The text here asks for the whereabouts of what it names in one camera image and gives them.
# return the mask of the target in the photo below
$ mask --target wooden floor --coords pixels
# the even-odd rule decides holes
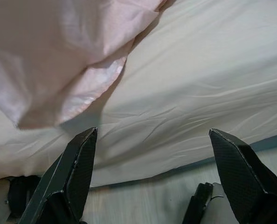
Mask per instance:
[[[277,148],[257,154],[277,175]],[[83,220],[89,224],[181,224],[190,197],[205,182],[220,182],[214,162],[163,178],[93,189]]]

